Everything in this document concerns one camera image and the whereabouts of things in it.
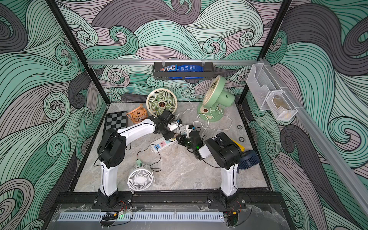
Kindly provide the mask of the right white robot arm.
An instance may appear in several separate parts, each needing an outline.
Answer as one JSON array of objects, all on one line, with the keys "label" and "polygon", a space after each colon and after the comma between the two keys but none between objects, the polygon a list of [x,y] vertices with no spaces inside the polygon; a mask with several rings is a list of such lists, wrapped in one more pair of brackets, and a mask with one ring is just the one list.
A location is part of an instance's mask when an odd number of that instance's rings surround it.
[{"label": "right white robot arm", "polygon": [[221,169],[220,189],[222,194],[225,197],[232,197],[236,194],[235,173],[242,155],[242,150],[236,142],[224,132],[207,140],[202,140],[196,130],[192,130],[189,134],[178,135],[175,139],[179,145],[186,147],[193,153],[198,160],[212,156]]}]

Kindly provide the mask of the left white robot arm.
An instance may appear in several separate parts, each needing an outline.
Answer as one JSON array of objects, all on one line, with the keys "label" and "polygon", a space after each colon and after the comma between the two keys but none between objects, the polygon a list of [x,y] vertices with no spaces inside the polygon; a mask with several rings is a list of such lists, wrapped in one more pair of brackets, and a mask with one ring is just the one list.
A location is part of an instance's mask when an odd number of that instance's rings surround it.
[{"label": "left white robot arm", "polygon": [[127,128],[107,130],[102,137],[98,147],[98,161],[102,167],[100,191],[106,197],[111,197],[118,191],[117,172],[118,166],[125,157],[126,147],[133,141],[148,134],[162,134],[166,139],[172,139],[174,132],[170,129],[170,124],[174,122],[174,117],[150,116],[142,122]]}]

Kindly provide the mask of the white power strip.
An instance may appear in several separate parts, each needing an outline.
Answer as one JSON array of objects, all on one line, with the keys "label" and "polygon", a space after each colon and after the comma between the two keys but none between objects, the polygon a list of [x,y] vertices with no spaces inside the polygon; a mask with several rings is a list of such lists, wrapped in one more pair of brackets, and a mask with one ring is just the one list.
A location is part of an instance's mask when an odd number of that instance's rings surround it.
[{"label": "white power strip", "polygon": [[181,127],[180,130],[177,128],[174,131],[174,137],[170,140],[166,140],[164,137],[159,138],[158,140],[152,142],[152,146],[150,147],[151,152],[158,153],[163,149],[168,148],[171,145],[177,144],[176,136],[178,135],[186,135],[187,129],[186,127]]}]

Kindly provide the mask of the round green cream fan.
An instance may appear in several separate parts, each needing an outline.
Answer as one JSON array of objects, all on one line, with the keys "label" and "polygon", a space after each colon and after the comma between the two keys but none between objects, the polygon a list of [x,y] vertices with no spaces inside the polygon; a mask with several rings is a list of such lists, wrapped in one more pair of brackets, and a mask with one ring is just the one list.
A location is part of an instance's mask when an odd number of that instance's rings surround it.
[{"label": "round green cream fan", "polygon": [[177,109],[177,98],[174,93],[168,89],[160,88],[152,91],[146,99],[148,112],[153,116],[161,115],[164,110],[171,113]]}]

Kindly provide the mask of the white small desk fan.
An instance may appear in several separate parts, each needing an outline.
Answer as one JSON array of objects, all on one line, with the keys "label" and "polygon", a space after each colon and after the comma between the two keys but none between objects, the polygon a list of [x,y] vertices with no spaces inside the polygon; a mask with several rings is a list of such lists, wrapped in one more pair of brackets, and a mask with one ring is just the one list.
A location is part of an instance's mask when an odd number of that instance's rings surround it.
[{"label": "white small desk fan", "polygon": [[153,171],[145,163],[137,163],[127,178],[127,185],[132,194],[146,190],[154,183]]}]

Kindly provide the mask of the dark blue fan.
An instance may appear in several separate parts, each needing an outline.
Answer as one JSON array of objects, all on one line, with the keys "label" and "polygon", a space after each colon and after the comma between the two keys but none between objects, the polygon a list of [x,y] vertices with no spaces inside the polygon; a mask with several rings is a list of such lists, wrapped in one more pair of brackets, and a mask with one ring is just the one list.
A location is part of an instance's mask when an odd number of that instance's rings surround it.
[{"label": "dark blue fan", "polygon": [[248,150],[244,153],[244,155],[240,158],[238,168],[240,170],[247,170],[253,166],[256,166],[260,163],[260,159],[257,153],[252,149]]}]

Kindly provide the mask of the perforated white metal strip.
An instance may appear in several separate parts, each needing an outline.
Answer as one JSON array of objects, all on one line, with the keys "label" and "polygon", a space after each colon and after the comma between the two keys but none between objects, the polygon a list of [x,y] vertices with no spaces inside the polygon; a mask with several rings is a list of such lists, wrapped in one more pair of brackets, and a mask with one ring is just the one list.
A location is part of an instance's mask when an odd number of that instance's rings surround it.
[{"label": "perforated white metal strip", "polygon": [[[100,222],[106,215],[101,212],[62,212],[58,222]],[[222,212],[135,212],[122,214],[117,221],[127,222],[224,222]]]}]

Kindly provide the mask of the black white chessboard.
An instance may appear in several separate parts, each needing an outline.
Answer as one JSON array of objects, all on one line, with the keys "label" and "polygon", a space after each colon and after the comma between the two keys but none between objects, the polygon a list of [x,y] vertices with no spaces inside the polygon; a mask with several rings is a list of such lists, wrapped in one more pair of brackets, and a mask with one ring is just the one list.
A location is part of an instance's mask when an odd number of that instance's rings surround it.
[{"label": "black white chessboard", "polygon": [[127,127],[127,112],[120,111],[114,113],[108,113],[105,117],[104,131],[108,129],[119,130]]}]

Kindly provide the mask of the yellow triangle ruler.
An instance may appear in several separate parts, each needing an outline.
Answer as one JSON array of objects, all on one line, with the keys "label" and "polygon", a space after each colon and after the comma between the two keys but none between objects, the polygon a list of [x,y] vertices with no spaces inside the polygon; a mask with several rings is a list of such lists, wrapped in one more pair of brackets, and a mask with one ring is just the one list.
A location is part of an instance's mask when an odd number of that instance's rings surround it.
[{"label": "yellow triangle ruler", "polygon": [[239,144],[238,142],[236,142],[235,140],[231,139],[241,150],[241,152],[245,152],[245,148],[244,146],[242,146],[241,144]]}]

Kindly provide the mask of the blue candy packet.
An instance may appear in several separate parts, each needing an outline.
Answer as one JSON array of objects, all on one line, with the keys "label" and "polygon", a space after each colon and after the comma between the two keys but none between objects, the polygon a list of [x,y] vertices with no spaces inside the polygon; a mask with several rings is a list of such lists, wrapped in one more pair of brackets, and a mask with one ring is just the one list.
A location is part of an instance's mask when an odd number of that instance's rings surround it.
[{"label": "blue candy packet", "polygon": [[160,68],[160,72],[203,72],[203,67],[199,65],[170,65]]}]

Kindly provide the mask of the green pedestal desk fan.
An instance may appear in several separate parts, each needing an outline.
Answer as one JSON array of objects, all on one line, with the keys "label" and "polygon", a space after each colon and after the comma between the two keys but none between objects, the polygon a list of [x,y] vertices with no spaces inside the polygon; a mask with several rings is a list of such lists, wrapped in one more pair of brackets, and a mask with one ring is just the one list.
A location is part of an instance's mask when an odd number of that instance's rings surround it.
[{"label": "green pedestal desk fan", "polygon": [[208,91],[203,102],[197,108],[198,117],[209,123],[220,121],[223,116],[223,108],[230,107],[235,101],[232,91],[225,89],[226,79],[218,75]]}]

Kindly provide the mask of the black wall basket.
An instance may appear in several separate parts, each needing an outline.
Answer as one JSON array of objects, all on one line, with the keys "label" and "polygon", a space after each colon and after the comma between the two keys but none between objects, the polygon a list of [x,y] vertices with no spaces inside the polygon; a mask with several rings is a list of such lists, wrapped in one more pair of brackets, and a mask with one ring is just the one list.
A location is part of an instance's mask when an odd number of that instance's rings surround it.
[{"label": "black wall basket", "polygon": [[[160,72],[160,68],[170,65],[199,65],[203,67],[203,72]],[[157,80],[190,80],[190,79],[213,79],[215,76],[212,62],[195,61],[161,61],[154,62],[152,68],[153,76]]]}]

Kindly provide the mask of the clear plastic wall bin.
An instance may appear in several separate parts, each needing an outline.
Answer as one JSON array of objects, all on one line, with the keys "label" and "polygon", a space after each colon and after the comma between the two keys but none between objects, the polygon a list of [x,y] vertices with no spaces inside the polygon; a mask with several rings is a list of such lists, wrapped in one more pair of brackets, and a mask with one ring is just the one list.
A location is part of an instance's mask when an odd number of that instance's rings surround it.
[{"label": "clear plastic wall bin", "polygon": [[275,120],[289,122],[297,114],[295,107],[285,98],[285,92],[272,80],[265,64],[252,65],[246,83],[258,108],[270,111]]}]

